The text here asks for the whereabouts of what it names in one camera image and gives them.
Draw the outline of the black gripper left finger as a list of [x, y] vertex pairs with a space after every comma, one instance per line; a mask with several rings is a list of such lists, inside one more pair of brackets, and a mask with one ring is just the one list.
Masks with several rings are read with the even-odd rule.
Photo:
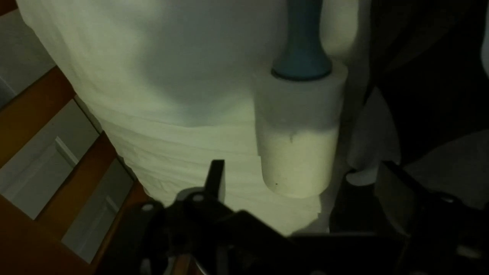
[[179, 255], [192, 255], [210, 275], [282, 275], [285, 238], [219, 200], [224, 174], [225, 162], [213, 160], [205, 185], [184, 189], [170, 206], [132, 206], [106, 250], [106, 275], [164, 275]]

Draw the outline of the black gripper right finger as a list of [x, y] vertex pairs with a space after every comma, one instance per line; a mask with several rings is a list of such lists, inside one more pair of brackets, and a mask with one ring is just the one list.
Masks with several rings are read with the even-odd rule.
[[370, 186], [343, 181], [331, 227], [367, 244], [374, 275], [489, 275], [488, 207], [427, 188], [393, 162]]

